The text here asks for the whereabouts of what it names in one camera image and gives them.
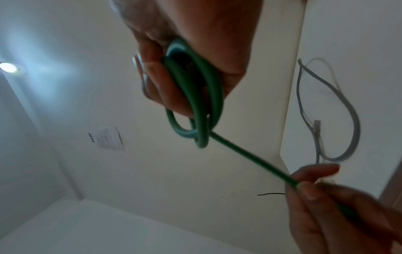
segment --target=green cord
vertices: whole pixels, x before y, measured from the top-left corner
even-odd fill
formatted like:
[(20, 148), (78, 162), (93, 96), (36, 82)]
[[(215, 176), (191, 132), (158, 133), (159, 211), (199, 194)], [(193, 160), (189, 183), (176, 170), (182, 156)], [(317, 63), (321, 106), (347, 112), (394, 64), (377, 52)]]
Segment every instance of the green cord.
[[(180, 64), (173, 59), (181, 54), (185, 54), (191, 58), (205, 80), (211, 102), (211, 111), (209, 117), (206, 111), (207, 107), (203, 102), (201, 93), (199, 92), (196, 84), (191, 79), (190, 75), (188, 75), (188, 73), (180, 66)], [(177, 86), (179, 86), (185, 97), (188, 99), (194, 114), (194, 119), (190, 119), (192, 130), (185, 130), (178, 124), (173, 112), (169, 109), (166, 109), (166, 115), (170, 125), (178, 135), (184, 138), (194, 139), (199, 148), (205, 148), (208, 145), (209, 137), (211, 137), (222, 145), (230, 148), (243, 157), (261, 166), (265, 170), (276, 175), (293, 188), (296, 188), (299, 182), (277, 169), (272, 164), (222, 138), (212, 131), (222, 115), (224, 95), (219, 75), (210, 63), (194, 52), (194, 50), (192, 50), (192, 48), (190, 48), (183, 39), (178, 38), (169, 46), (166, 57), (163, 59), (163, 64), (169, 71), (174, 82), (177, 84)], [(339, 209), (348, 217), (358, 218), (357, 214), (347, 207), (340, 205)]]

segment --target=ceiling light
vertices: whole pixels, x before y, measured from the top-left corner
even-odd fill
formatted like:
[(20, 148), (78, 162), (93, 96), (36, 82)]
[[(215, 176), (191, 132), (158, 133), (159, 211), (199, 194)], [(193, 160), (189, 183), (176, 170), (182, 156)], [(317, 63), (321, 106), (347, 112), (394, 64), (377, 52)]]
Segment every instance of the ceiling light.
[(16, 72), (18, 72), (18, 67), (17, 66), (15, 66), (13, 64), (10, 64), (10, 63), (5, 63), (5, 62), (0, 63), (0, 69), (2, 69), (5, 72), (8, 72), (8, 73), (16, 73)]

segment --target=green hose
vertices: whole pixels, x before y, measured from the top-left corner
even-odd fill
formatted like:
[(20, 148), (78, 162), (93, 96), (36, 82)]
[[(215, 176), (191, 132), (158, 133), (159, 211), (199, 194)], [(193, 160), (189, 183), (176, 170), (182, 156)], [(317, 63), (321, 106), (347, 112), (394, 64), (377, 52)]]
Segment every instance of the green hose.
[[(191, 58), (192, 62), (197, 66), (205, 80), (211, 103), (209, 117), (206, 111), (207, 107), (203, 102), (199, 88), (196, 86), (190, 75), (183, 69), (180, 63), (175, 60), (175, 57), (181, 54), (185, 54)], [(277, 169), (272, 164), (266, 162), (262, 158), (253, 155), (252, 153), (222, 138), (212, 131), (222, 115), (224, 95), (218, 73), (210, 63), (194, 52), (194, 50), (192, 50), (192, 48), (190, 48), (183, 39), (178, 38), (169, 46), (166, 57), (163, 59), (163, 64), (172, 76), (173, 81), (177, 86), (179, 86), (185, 97), (188, 99), (194, 114), (194, 119), (190, 119), (192, 129), (185, 130), (178, 124), (173, 112), (169, 109), (166, 109), (166, 114), (170, 125), (178, 135), (184, 138), (194, 139), (199, 148), (205, 148), (208, 145), (209, 137), (211, 137), (222, 145), (230, 148), (243, 157), (261, 166), (265, 170), (276, 175), (293, 188), (296, 188), (298, 184), (296, 180)], [(348, 217), (358, 217), (357, 214), (349, 208), (343, 206), (339, 206), (339, 208)]]

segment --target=coiled green cable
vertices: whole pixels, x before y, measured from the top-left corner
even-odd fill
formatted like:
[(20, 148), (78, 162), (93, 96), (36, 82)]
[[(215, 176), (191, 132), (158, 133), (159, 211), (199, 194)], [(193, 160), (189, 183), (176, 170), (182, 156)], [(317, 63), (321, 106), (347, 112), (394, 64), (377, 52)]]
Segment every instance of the coiled green cable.
[[(209, 117), (206, 111), (206, 105), (203, 102), (201, 93), (196, 84), (191, 79), (190, 75), (174, 59), (175, 56), (181, 54), (185, 54), (191, 58), (205, 80), (211, 103)], [(277, 169), (272, 164), (266, 162), (262, 158), (244, 150), (243, 148), (222, 138), (220, 135), (212, 131), (222, 115), (224, 94), (218, 73), (210, 63), (192, 50), (192, 48), (190, 48), (190, 46), (183, 39), (178, 38), (169, 46), (166, 57), (163, 59), (163, 64), (172, 76), (173, 81), (177, 86), (179, 86), (184, 96), (188, 99), (194, 114), (194, 119), (190, 119), (192, 129), (186, 130), (178, 124), (173, 112), (169, 109), (166, 109), (166, 114), (170, 125), (178, 135), (184, 138), (194, 139), (199, 148), (205, 148), (208, 145), (209, 137), (211, 137), (222, 145), (230, 148), (231, 150), (276, 175), (293, 188), (296, 188), (298, 184), (296, 180)], [(357, 214), (349, 208), (343, 206), (339, 206), (339, 208), (345, 215), (357, 218)]]

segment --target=green rope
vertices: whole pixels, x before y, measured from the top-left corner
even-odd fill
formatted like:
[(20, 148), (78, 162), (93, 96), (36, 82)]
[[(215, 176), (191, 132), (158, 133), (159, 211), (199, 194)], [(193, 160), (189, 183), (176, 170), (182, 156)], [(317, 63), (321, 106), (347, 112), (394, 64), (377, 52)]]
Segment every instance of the green rope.
[[(183, 69), (179, 62), (175, 60), (177, 56), (187, 55), (191, 58), (192, 62), (197, 66), (204, 78), (205, 84), (208, 87), (209, 98), (211, 103), (211, 110), (208, 117), (206, 105), (203, 102), (199, 88), (196, 86), (190, 75)], [(222, 115), (224, 95), (223, 88), (215, 68), (208, 63), (205, 59), (200, 57), (183, 39), (174, 40), (169, 49), (167, 50), (166, 57), (163, 59), (163, 64), (168, 69), (174, 82), (181, 89), (185, 97), (190, 103), (193, 110), (194, 119), (190, 119), (191, 130), (182, 128), (171, 110), (166, 109), (167, 118), (173, 130), (184, 138), (194, 139), (199, 148), (205, 148), (208, 145), (209, 137), (218, 141), (222, 145), (237, 152), (243, 157), (261, 166), (265, 170), (274, 174), (275, 176), (288, 183), (293, 188), (296, 188), (298, 182), (277, 169), (272, 164), (266, 162), (262, 158), (253, 155), (252, 153), (244, 150), (243, 148), (233, 144), (232, 142), (222, 138), (212, 130), (219, 122)], [(357, 218), (357, 214), (349, 208), (339, 206), (340, 210), (347, 216)]]

